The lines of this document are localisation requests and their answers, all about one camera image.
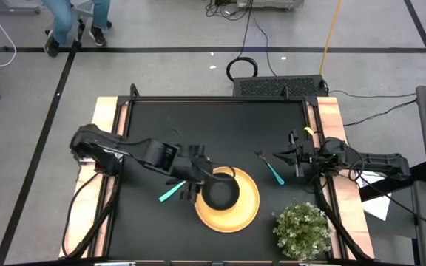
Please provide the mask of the green potted plant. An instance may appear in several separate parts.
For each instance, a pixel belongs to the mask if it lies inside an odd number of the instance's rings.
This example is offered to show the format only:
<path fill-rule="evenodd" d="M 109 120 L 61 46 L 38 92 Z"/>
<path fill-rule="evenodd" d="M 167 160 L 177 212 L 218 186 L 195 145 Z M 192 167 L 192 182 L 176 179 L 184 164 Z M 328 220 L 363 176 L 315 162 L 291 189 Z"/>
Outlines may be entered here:
<path fill-rule="evenodd" d="M 277 247 L 282 255 L 299 261 L 311 261 L 331 250 L 331 230 L 325 213 L 317 206 L 291 203 L 279 214 L 272 214 Z"/>

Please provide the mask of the black perforated computer case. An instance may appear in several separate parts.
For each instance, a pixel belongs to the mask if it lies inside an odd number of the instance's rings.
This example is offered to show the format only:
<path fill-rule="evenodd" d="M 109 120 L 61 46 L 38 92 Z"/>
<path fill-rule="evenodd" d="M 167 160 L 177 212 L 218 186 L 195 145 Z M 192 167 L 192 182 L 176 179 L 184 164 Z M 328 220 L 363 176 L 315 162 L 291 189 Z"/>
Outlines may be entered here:
<path fill-rule="evenodd" d="M 282 97 L 284 86 L 290 97 L 328 96 L 328 87 L 321 75 L 235 78 L 233 96 Z"/>

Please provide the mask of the yellow round plate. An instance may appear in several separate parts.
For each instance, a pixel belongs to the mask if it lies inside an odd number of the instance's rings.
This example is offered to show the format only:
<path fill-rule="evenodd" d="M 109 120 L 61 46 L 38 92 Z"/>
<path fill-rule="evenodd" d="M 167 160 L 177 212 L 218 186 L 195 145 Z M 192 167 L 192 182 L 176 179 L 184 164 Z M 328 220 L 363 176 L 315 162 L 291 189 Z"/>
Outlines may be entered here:
<path fill-rule="evenodd" d="M 244 171 L 234 168 L 235 179 L 240 187 L 240 196 L 236 204 L 225 211 L 216 211 L 206 205 L 201 196 L 197 196 L 195 210 L 200 220 L 213 231 L 234 233 L 247 227 L 256 217 L 260 207 L 260 194 L 256 183 Z"/>

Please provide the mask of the spoon with teal handle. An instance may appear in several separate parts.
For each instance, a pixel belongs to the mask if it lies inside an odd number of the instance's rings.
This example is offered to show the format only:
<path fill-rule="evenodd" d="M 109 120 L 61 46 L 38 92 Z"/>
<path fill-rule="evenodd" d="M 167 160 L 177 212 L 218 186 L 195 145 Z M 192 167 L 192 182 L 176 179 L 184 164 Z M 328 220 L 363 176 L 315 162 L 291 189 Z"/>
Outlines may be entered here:
<path fill-rule="evenodd" d="M 180 188 L 182 188 L 186 184 L 186 181 L 177 182 L 175 186 L 170 188 L 166 193 L 161 195 L 158 200 L 160 202 L 167 201 L 172 195 L 174 195 Z"/>

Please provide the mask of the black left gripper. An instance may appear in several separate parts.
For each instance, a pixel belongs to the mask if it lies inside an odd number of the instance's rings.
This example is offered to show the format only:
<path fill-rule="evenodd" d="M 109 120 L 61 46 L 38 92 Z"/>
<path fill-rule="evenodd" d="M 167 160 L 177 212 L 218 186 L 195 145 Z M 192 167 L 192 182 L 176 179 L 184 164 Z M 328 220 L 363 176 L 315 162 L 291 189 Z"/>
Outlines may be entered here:
<path fill-rule="evenodd" d="M 170 177 L 192 182 L 185 183 L 180 193 L 181 200 L 196 202 L 201 192 L 201 182 L 204 182 L 212 174 L 212 163 L 205 155 L 204 145 L 180 146 L 179 152 L 173 160 Z"/>

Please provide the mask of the black bowl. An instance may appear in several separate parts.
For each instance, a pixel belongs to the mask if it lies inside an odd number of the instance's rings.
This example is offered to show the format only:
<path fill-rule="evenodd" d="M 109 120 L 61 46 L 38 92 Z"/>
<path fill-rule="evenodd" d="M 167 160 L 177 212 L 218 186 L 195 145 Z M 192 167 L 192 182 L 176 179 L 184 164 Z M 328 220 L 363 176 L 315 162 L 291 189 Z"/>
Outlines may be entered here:
<path fill-rule="evenodd" d="M 232 208 L 239 199 L 240 187 L 233 176 L 216 173 L 203 184 L 201 196 L 208 207 L 216 211 Z"/>

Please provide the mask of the white paper sheet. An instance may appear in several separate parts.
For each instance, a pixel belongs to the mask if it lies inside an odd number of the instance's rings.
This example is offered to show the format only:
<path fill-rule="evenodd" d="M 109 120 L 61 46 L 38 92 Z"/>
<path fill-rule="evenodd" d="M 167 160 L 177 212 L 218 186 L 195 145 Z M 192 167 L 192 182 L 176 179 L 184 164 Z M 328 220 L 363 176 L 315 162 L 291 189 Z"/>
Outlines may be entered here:
<path fill-rule="evenodd" d="M 362 173 L 362 177 L 359 178 L 356 182 L 359 188 L 363 188 L 368 185 L 368 183 L 375 183 L 377 181 L 383 180 L 384 177 L 378 175 L 372 171 L 364 171 Z M 389 193 L 386 197 L 380 196 L 374 199 L 370 199 L 367 201 L 362 201 L 364 211 L 372 216 L 385 221 L 388 215 L 388 209 L 390 205 L 389 197 L 391 193 Z"/>

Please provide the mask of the white device housing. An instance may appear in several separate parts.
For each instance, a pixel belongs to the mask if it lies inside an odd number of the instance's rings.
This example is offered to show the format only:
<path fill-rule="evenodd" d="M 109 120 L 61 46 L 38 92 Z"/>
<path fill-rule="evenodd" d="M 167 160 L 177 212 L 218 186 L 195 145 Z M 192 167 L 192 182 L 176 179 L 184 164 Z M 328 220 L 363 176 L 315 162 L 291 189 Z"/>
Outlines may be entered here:
<path fill-rule="evenodd" d="M 277 8 L 284 10 L 293 10 L 303 7 L 305 0 L 231 0 L 235 2 L 237 7 L 253 8 Z"/>

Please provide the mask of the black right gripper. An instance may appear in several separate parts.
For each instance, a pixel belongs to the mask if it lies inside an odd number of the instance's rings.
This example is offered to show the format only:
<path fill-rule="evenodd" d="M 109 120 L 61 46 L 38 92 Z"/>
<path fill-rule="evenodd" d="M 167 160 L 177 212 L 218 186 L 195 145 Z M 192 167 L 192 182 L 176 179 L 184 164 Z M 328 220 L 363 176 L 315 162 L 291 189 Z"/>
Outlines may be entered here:
<path fill-rule="evenodd" d="M 302 164 L 311 162 L 311 157 L 314 154 L 314 142 L 307 137 L 301 140 L 296 129 L 290 132 L 288 139 L 289 146 L 285 149 L 275 151 L 273 155 L 283 162 L 292 165 L 295 177 L 304 177 L 305 171 Z"/>

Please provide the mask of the black table frame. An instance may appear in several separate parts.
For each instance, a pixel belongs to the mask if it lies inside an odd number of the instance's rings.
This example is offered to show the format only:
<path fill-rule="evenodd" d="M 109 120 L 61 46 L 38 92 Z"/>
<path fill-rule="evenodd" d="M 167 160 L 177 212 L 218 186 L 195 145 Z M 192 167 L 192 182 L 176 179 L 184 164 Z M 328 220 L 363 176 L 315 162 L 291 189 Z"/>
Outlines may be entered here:
<path fill-rule="evenodd" d="M 107 255 L 135 261 L 259 261 L 284 260 L 272 229 L 279 214 L 293 202 L 315 203 L 307 180 L 273 156 L 288 146 L 293 129 L 310 139 L 303 100 L 258 100 L 233 97 L 139 98 L 130 107 L 126 136 L 131 141 L 156 138 L 171 144 L 205 146 L 206 156 L 226 168 L 246 172 L 257 184 L 260 207 L 254 220 L 236 233 L 205 226 L 195 207 L 178 195 L 165 202 L 166 176 L 124 161 L 121 187 L 110 225 Z M 280 185 L 254 153 L 262 149 L 284 179 Z"/>

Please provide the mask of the grey office chair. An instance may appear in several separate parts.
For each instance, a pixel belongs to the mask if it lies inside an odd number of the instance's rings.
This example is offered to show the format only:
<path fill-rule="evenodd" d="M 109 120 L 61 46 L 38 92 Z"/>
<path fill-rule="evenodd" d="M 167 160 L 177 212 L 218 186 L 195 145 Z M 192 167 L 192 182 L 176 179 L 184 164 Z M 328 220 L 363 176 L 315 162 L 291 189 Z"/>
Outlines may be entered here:
<path fill-rule="evenodd" d="M 84 34 L 84 31 L 87 25 L 86 22 L 90 18 L 91 19 L 93 18 L 93 3 L 92 3 L 92 0 L 84 0 L 83 2 L 78 4 L 73 4 L 72 0 L 70 0 L 70 2 L 71 2 L 71 13 L 72 13 L 73 23 L 72 23 L 72 28 L 67 35 L 67 41 L 69 37 L 73 37 L 75 44 L 80 46 L 81 37 Z M 109 21 L 108 29 L 110 29 L 111 27 L 112 27 L 112 22 Z M 51 28 L 47 28 L 45 31 L 47 37 L 48 37 L 49 31 L 51 31 L 52 28 L 53 28 L 53 23 L 51 25 Z"/>

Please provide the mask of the person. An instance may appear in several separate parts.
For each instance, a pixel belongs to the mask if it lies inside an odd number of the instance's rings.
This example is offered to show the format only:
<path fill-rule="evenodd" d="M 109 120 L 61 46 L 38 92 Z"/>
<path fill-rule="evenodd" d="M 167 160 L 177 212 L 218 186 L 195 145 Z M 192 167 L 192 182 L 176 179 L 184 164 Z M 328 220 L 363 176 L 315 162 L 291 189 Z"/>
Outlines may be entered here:
<path fill-rule="evenodd" d="M 72 13 L 70 0 L 42 0 L 43 4 L 52 13 L 54 21 L 53 28 L 49 31 L 44 51 L 50 57 L 58 55 L 59 46 L 66 44 L 67 35 L 72 28 Z M 93 18 L 89 30 L 90 37 L 99 47 L 106 47 L 107 40 L 104 32 L 108 29 L 110 0 L 92 0 Z"/>

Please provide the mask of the fork with blue handle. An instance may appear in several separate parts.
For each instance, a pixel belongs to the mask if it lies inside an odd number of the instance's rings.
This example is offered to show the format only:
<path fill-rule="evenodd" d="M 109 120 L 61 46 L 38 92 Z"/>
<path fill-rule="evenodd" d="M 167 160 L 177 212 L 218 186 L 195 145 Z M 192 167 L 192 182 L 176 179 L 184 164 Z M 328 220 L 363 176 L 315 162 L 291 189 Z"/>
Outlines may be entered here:
<path fill-rule="evenodd" d="M 271 171 L 271 173 L 274 175 L 276 181 L 280 184 L 280 185 L 284 185 L 285 181 L 284 179 L 274 170 L 274 168 L 272 167 L 272 165 L 267 161 L 263 150 L 262 149 L 256 149 L 254 151 L 254 153 L 268 166 L 269 170 Z"/>

